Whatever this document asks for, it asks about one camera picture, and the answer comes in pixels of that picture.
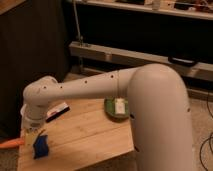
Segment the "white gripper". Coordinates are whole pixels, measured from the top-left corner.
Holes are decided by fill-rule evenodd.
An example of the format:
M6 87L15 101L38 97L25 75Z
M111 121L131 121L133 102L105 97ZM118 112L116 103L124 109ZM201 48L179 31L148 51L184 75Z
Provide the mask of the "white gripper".
M23 118L23 128L31 131L25 133L25 145L32 146L36 139L44 132L44 129L40 129L45 123L45 119L31 119L28 116Z

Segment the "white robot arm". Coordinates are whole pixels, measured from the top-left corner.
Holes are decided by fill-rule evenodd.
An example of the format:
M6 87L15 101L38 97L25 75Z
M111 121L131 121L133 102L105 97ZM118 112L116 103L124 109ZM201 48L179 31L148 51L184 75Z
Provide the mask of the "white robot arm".
M187 88L174 69L162 64L65 83L42 77L23 90L23 128L41 128L53 101L115 97L128 101L138 171L196 171Z

